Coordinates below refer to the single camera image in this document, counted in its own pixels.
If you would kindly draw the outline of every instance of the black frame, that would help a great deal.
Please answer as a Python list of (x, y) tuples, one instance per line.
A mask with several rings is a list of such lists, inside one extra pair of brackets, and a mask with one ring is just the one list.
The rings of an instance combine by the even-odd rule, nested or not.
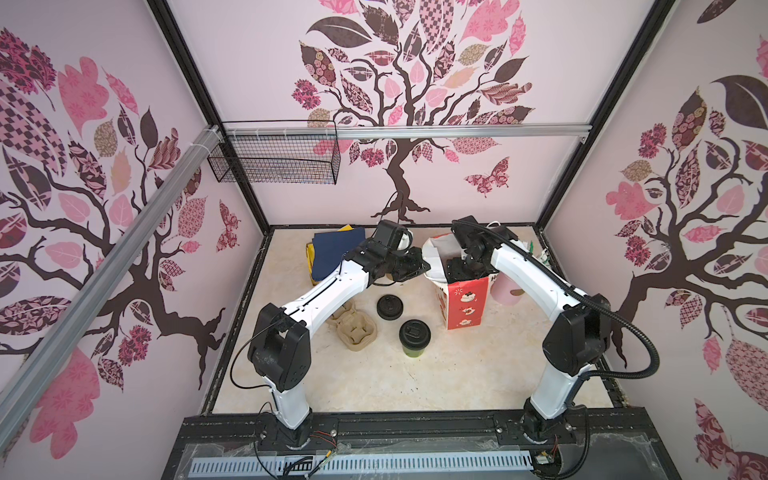
[[(533, 227), (542, 247), (548, 248), (550, 254), (550, 263), (553, 270), (561, 276), (563, 272), (554, 256), (549, 242), (545, 236), (545, 228), (553, 217), (558, 205), (562, 202), (571, 182), (576, 177), (581, 165), (588, 156), (595, 141), (605, 127), (607, 120), (619, 102), (635, 71), (653, 44), (657, 34), (661, 30), (664, 22), (673, 8), (676, 0), (655, 0), (651, 6), (640, 31), (637, 33), (629, 51), (621, 62), (610, 87), (605, 96), (603, 96), (598, 109), (595, 111), (591, 125), (592, 129), (586, 139), (576, 148), (568, 161), (558, 183), (547, 199), (541, 215), (535, 223), (503, 223), (510, 227)], [(214, 106), (213, 100), (208, 93), (200, 71), (195, 65), (194, 59), (190, 53), (187, 43), (180, 32), (179, 26), (170, 10), (167, 0), (147, 0), (157, 23), (166, 38), (166, 41), (176, 58), (184, 77), (189, 84), (192, 94), (197, 101), (206, 121), (209, 124), (217, 125), (224, 132), (223, 122)], [(234, 153), (232, 144), (223, 135), (225, 153)], [(222, 348), (216, 371), (214, 372), (210, 388), (208, 389), (202, 414), (196, 417), (190, 417), (184, 420), (181, 426), (176, 443), (168, 459), (167, 466), (163, 473), (163, 479), (173, 478), (178, 461), (187, 443), (192, 442), (214, 442), (231, 441), (233, 439), (244, 439), (248, 442), (253, 440), (257, 420), (257, 415), (221, 415), (213, 414), (213, 407), (218, 397), (224, 376), (227, 374), (230, 358), (233, 354), (235, 342), (240, 334), (245, 314), (255, 290), (259, 274), (263, 267), (266, 252), (270, 246), (273, 234), (276, 229), (299, 229), (299, 228), (339, 228), (343, 225), (334, 224), (300, 224), (300, 225), (270, 225), (264, 214), (258, 198), (253, 191), (250, 183), (240, 180), (244, 179), (243, 168), (239, 161), (232, 161), (231, 167), (237, 175), (245, 200), (251, 209), (254, 219), (261, 229), (264, 238), (261, 247), (255, 259), (255, 264), (248, 277), (243, 297), (240, 300), (237, 313), (233, 324), (227, 336), (227, 341)], [(354, 227), (375, 227), (376, 225), (354, 225)], [(450, 227), (448, 223), (425, 223), (415, 224), (409, 227)], [(606, 367), (604, 358), (598, 363), (601, 367)], [(612, 409), (590, 409), (591, 428), (594, 432), (643, 432), (652, 440), (654, 451), (660, 459), (664, 471), (670, 478), (680, 478), (675, 469), (667, 450), (664, 448), (658, 432), (653, 426), (650, 417), (645, 409), (639, 407), (627, 406), (627, 401), (618, 388), (614, 379), (604, 379), (606, 390), (611, 401), (614, 404)], [(502, 445), (520, 445), (521, 449), (540, 448), (538, 445), (531, 445), (521, 437), (513, 438), (517, 435), (511, 435), (511, 428), (503, 428), (501, 433), (496, 433), (499, 427), (499, 421), (509, 420), (521, 417), (521, 410), (494, 410), (494, 411), (457, 411), (457, 412), (378, 412), (378, 413), (316, 413), (313, 424), (317, 425), (336, 425), (336, 429), (345, 441), (365, 440), (366, 442), (379, 441), (385, 442), (387, 439), (396, 437), (403, 438), (423, 438), (439, 436), (455, 436), (458, 430), (462, 436), (483, 436), (497, 435), (497, 441)], [(583, 427), (583, 417), (576, 415), (569, 422), (578, 427)], [(354, 425), (352, 429), (345, 429), (343, 425)], [(399, 425), (401, 430), (393, 432), (392, 426)], [(265, 430), (270, 429), (268, 425), (263, 425)], [(268, 436), (260, 445), (263, 447), (280, 450), (283, 445), (274, 443)]]

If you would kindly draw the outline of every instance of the black lid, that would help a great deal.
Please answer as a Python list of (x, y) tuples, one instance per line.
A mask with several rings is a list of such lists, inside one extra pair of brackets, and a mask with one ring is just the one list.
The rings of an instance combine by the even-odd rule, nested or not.
[(376, 312), (384, 320), (397, 320), (402, 315), (402, 300), (394, 295), (385, 295), (376, 303)]
[(421, 350), (429, 345), (432, 332), (421, 320), (408, 320), (400, 326), (400, 343), (411, 350)]

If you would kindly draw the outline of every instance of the black cable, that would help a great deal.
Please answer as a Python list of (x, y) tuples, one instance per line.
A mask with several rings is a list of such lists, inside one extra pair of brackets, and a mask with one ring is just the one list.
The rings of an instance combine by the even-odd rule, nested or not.
[[(589, 453), (589, 411), (584, 405), (580, 405), (571, 410), (581, 409), (584, 409), (584, 450), (581, 451), (581, 457), (579, 457), (578, 462), (576, 462), (576, 465), (568, 469), (567, 472), (558, 473), (556, 475), (546, 475), (541, 472), (534, 472), (534, 474), (539, 478), (543, 478), (544, 480), (563, 480), (563, 478), (569, 478), (576, 475), (576, 472), (581, 470), (581, 467), (584, 466), (584, 462), (587, 461), (587, 454)], [(562, 449), (560, 449), (560, 457), (562, 458), (562, 456)]]
[(599, 313), (602, 313), (608, 318), (619, 323), (625, 329), (629, 330), (633, 335), (637, 337), (638, 340), (640, 340), (640, 342), (643, 344), (645, 349), (648, 351), (648, 355), (650, 356), (650, 363), (648, 364), (648, 367), (640, 371), (616, 372), (614, 370), (589, 370), (587, 372), (582, 373), (581, 375), (579, 375), (577, 383), (574, 385), (574, 388), (571, 389), (571, 393), (566, 398), (565, 400), (566, 405), (570, 404), (573, 401), (573, 397), (576, 395), (576, 392), (578, 391), (581, 384), (589, 380), (593, 376), (603, 376), (603, 377), (614, 378), (614, 379), (645, 379), (655, 374), (656, 371), (658, 371), (659, 365), (660, 365), (658, 350), (656, 350), (656, 347), (654, 346), (653, 342), (651, 342), (651, 340), (648, 338), (648, 336), (645, 333), (643, 333), (642, 330), (637, 328), (633, 323), (629, 323), (627, 320), (623, 319), (617, 313), (610, 311), (609, 309), (605, 308), (600, 303), (595, 302), (589, 297), (586, 297), (581, 295), (580, 293), (577, 293), (576, 291), (574, 291), (575, 286), (568, 285), (556, 273), (552, 272), (546, 266), (544, 266), (541, 262), (539, 262), (536, 259), (536, 257), (531, 255), (529, 252), (523, 250), (522, 248), (518, 247), (511, 241), (505, 239), (495, 231), (487, 227), (483, 227), (479, 223), (472, 223), (465, 220), (453, 220), (453, 223), (456, 223), (459, 225), (466, 225), (467, 227), (474, 227), (478, 230), (482, 230), (488, 233), (489, 235), (491, 235), (492, 237), (494, 237), (496, 240), (499, 240), (500, 242), (502, 242), (504, 245), (507, 245), (508, 247), (512, 248), (515, 252), (520, 253), (520, 255), (522, 255), (523, 258), (533, 263), (533, 265), (536, 266), (539, 270), (541, 270), (542, 273), (544, 273), (544, 275), (546, 275), (550, 280), (552, 280), (560, 288), (562, 288), (563, 291), (566, 292), (566, 294), (574, 297), (576, 300), (588, 306), (589, 308), (593, 310), (597, 310)]

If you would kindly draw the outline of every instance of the patterned leaf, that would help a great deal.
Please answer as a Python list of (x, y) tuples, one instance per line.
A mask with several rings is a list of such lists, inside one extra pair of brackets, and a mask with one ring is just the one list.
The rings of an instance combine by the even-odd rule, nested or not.
[(85, 182), (85, 186), (103, 200), (104, 192), (107, 190), (107, 176), (96, 158), (82, 145), (72, 140), (72, 137), (69, 137), (69, 157), (80, 179)]
[(94, 348), (94, 352), (91, 354), (91, 358), (108, 352), (109, 349), (112, 348), (112, 345), (114, 345), (114, 335), (112, 335), (112, 332), (109, 332), (98, 341), (96, 348)]
[(387, 125), (394, 125), (400, 121), (402, 117), (402, 105), (395, 107), (392, 112), (389, 113), (389, 118), (386, 121)]
[(730, 156), (724, 148), (708, 141), (705, 141), (705, 143), (707, 144), (706, 160), (707, 165), (709, 165), (710, 168), (715, 170), (726, 170), (731, 167), (732, 163), (730, 161)]
[(345, 68), (344, 71), (352, 75), (352, 78), (357, 81), (366, 81), (373, 76), (373, 72), (365, 67)]
[(641, 182), (651, 174), (651, 171), (650, 164), (647, 160), (636, 160), (627, 165), (627, 168), (624, 168), (621, 173), (624, 174), (629, 181)]
[(0, 219), (0, 248), (11, 248), (27, 234), (27, 219), (23, 214)]
[(715, 260), (713, 270), (717, 275), (720, 275), (721, 273), (733, 272), (735, 269), (742, 266), (744, 262), (746, 262), (751, 256), (751, 254), (743, 256), (728, 253), (727, 255), (723, 255)]
[(118, 134), (114, 131), (112, 120), (96, 127), (94, 145), (100, 157), (111, 157), (118, 151)]
[(184, 187), (185, 196), (191, 197), (192, 195), (195, 195), (195, 192), (197, 192), (197, 189), (200, 187), (200, 179), (202, 176), (203, 171), (198, 167), (192, 174), (192, 178), (187, 182), (187, 186)]
[(362, 4), (362, 16), (375, 36), (390, 45), (397, 45), (397, 24), (383, 8)]
[(75, 268), (80, 265), (83, 257), (83, 247), (75, 242), (58, 242), (45, 248), (48, 256), (59, 266)]
[(498, 145), (496, 140), (490, 137), (464, 137), (454, 138), (453, 147), (460, 154), (474, 155)]
[(717, 209), (724, 214), (736, 215), (744, 207), (744, 189), (741, 184), (726, 190), (717, 199)]
[(699, 190), (700, 170), (696, 150), (694, 148), (690, 151), (675, 177), (674, 186), (677, 191), (677, 199), (680, 201), (680, 208), (688, 205)]
[(753, 170), (768, 170), (768, 147), (746, 140), (744, 144), (746, 145), (744, 151), (746, 165)]
[(509, 35), (509, 52), (514, 57), (515, 54), (523, 46), (525, 40), (525, 22), (523, 16), (520, 15), (512, 26), (512, 33)]
[(178, 263), (174, 262), (170, 258), (163, 260), (162, 263), (160, 264), (160, 267), (163, 270), (165, 270), (165, 273), (167, 273), (170, 276), (179, 276), (185, 271), (185, 270), (182, 270), (182, 268), (178, 265)]
[(18, 192), (31, 204), (40, 210), (45, 210), (51, 203), (51, 184), (45, 174), (37, 168), (9, 156), (5, 147), (2, 149), (2, 154)]
[(648, 265), (646, 265), (645, 269), (656, 270), (657, 272), (660, 272), (667, 268), (667, 265), (670, 264), (671, 258), (672, 254), (669, 253), (669, 251), (659, 253), (654, 258), (650, 259), (650, 262), (648, 262)]
[(0, 309), (0, 333), (28, 335), (56, 323), (69, 306), (58, 296), (36, 296)]
[(463, 84), (467, 83), (470, 78), (472, 78), (472, 75), (475, 74), (475, 70), (477, 70), (477, 68), (462, 68), (461, 70), (448, 77), (448, 80), (445, 81), (444, 85), (447, 88), (459, 88)]
[(134, 210), (128, 197), (122, 194), (109, 207), (109, 220), (118, 227), (128, 228), (134, 221)]
[(704, 10), (696, 23), (704, 23), (717, 18), (721, 13), (725, 12), (736, 0), (713, 0), (712, 3)]
[(315, 22), (306, 32), (309, 33), (312, 30), (319, 31), (342, 48), (359, 47), (371, 41), (371, 36), (363, 27), (346, 17), (323, 18)]
[(392, 158), (392, 155), (397, 153), (397, 143), (394, 140), (387, 140), (386, 147), (384, 148), (386, 153), (386, 159)]
[(747, 342), (733, 339), (725, 361), (730, 374), (744, 393), (768, 410), (768, 378), (755, 374), (768, 369), (768, 353)]
[(688, 297), (693, 295), (688, 290), (675, 290), (667, 297), (667, 301), (664, 306), (680, 306), (688, 300)]
[(621, 230), (619, 230), (619, 233), (616, 233), (616, 237), (629, 237), (631, 234), (634, 233), (635, 230), (637, 230), (640, 225), (642, 225), (643, 222), (639, 220), (632, 220), (631, 222), (624, 225)]
[(514, 77), (518, 73), (518, 70), (520, 70), (520, 67), (523, 66), (523, 62), (526, 58), (528, 57), (513, 58), (512, 60), (505, 62), (501, 67), (498, 68), (493, 79), (499, 83), (502, 83)]
[(698, 295), (683, 303), (683, 306), (680, 308), (680, 328), (682, 329), (701, 315), (703, 308), (704, 305), (701, 303), (701, 297)]
[(170, 170), (173, 168), (176, 165), (176, 160), (181, 156), (181, 150), (176, 146), (178, 141), (178, 132), (175, 128), (171, 128), (170, 138), (165, 137), (155, 148), (148, 168), (150, 170)]
[(344, 87), (344, 94), (352, 102), (352, 105), (367, 113), (373, 111), (371, 97), (366, 92), (362, 91), (357, 85), (349, 83), (346, 78), (342, 78), (341, 83)]
[(370, 53), (366, 53), (366, 57), (370, 57), (373, 63), (385, 67), (395, 60), (395, 54), (387, 50), (376, 50)]
[(114, 163), (112, 164), (112, 170), (110, 170), (110, 178), (112, 180), (112, 190), (114, 190), (114, 194), (119, 194), (131, 184), (131, 164), (128, 163), (128, 156), (125, 154), (125, 149), (114, 156)]
[(402, 47), (402, 60), (405, 62), (411, 61), (422, 50), (422, 37), (419, 35), (419, 24), (413, 25), (413, 30), (408, 34), (406, 38), (406, 44)]
[(96, 366), (98, 368), (98, 375), (106, 383), (119, 386), (120, 390), (123, 389), (123, 367), (120, 366), (120, 363), (101, 357)]
[(731, 120), (746, 127), (768, 130), (768, 86), (746, 75), (731, 75), (715, 82), (725, 87), (725, 111)]
[(530, 83), (527, 83), (520, 88), (518, 88), (518, 84), (510, 85), (508, 83), (504, 83), (486, 88), (485, 90), (480, 90), (480, 93), (482, 93), (483, 96), (489, 99), (490, 102), (494, 105), (514, 104), (521, 94), (531, 90), (532, 87), (533, 84)]
[(757, 325), (768, 327), (768, 308), (753, 308), (746, 313), (744, 318)]
[(715, 373), (715, 370), (720, 367), (720, 359), (723, 358), (723, 352), (720, 350), (720, 344), (717, 342), (715, 335), (712, 335), (704, 342), (701, 352), (704, 355), (704, 361), (710, 367), (710, 373)]
[(507, 42), (505, 41), (503, 45), (499, 45), (496, 48), (492, 48), (488, 54), (485, 56), (485, 62), (483, 63), (483, 69), (485, 71), (490, 71), (491, 68), (494, 68), (498, 61), (502, 58), (502, 53), (504, 53), (504, 48), (507, 46)]
[(179, 213), (179, 235), (192, 238), (200, 231), (205, 217), (206, 199), (207, 197), (192, 198), (184, 205)]
[(683, 237), (694, 243), (704, 243), (717, 238), (722, 231), (723, 229), (715, 225), (702, 225), (688, 230), (683, 234)]
[(426, 105), (422, 105), (420, 109), (413, 115), (413, 123), (417, 125), (423, 125), (426, 117)]
[(437, 56), (437, 60), (435, 60), (435, 67), (433, 68), (433, 77), (435, 81), (444, 78), (448, 72), (451, 71), (455, 58), (456, 50), (453, 41), (449, 41), (442, 46), (440, 54)]
[(10, 262), (0, 265), (0, 298), (8, 295), (18, 285), (22, 279), (22, 271), (18, 263)]

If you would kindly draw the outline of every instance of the dark brown leaf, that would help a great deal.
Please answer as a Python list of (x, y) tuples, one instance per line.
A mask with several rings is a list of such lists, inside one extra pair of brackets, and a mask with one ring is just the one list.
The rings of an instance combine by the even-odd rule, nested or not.
[(704, 9), (696, 23), (704, 23), (717, 18), (721, 13), (725, 12), (736, 0), (713, 0), (710, 5)]
[(342, 48), (354, 48), (371, 41), (367, 31), (346, 17), (328, 17), (315, 22), (309, 30), (319, 31), (334, 44)]
[(366, 18), (366, 23), (373, 30), (374, 35), (390, 45), (397, 45), (397, 24), (383, 8), (363, 4), (362, 15)]
[(722, 77), (715, 82), (725, 87), (725, 111), (733, 121), (768, 130), (768, 86), (746, 75)]
[(730, 156), (724, 148), (709, 141), (706, 141), (705, 143), (707, 144), (706, 160), (707, 165), (709, 165), (710, 168), (715, 170), (725, 170), (731, 167), (732, 163), (730, 161)]
[(147, 113), (141, 116), (139, 122), (139, 131), (141, 132), (141, 140), (147, 145), (147, 148), (154, 148), (157, 145), (157, 125), (154, 123), (152, 113), (147, 109)]
[(635, 230), (640, 228), (640, 225), (642, 224), (643, 222), (639, 220), (632, 220), (631, 222), (624, 225), (621, 230), (619, 230), (619, 233), (616, 233), (616, 237), (629, 237), (634, 233)]
[(365, 67), (345, 68), (344, 71), (352, 75), (352, 78), (357, 81), (366, 81), (373, 76), (373, 72)]
[(493, 79), (498, 83), (502, 83), (514, 77), (515, 74), (518, 73), (518, 70), (520, 70), (520, 67), (523, 65), (526, 58), (528, 57), (513, 58), (512, 60), (505, 62), (498, 68)]
[(720, 275), (721, 273), (733, 272), (735, 269), (744, 265), (744, 262), (746, 262), (751, 256), (752, 254), (742, 256), (728, 253), (727, 255), (723, 255), (722, 257), (715, 260), (713, 270), (717, 275)]
[(504, 53), (504, 48), (507, 46), (507, 42), (505, 41), (504, 44), (500, 47), (492, 48), (488, 54), (485, 56), (485, 63), (483, 63), (483, 68), (485, 71), (491, 70), (491, 68), (494, 68), (494, 66), (498, 63), (499, 59), (502, 57), (502, 53)]

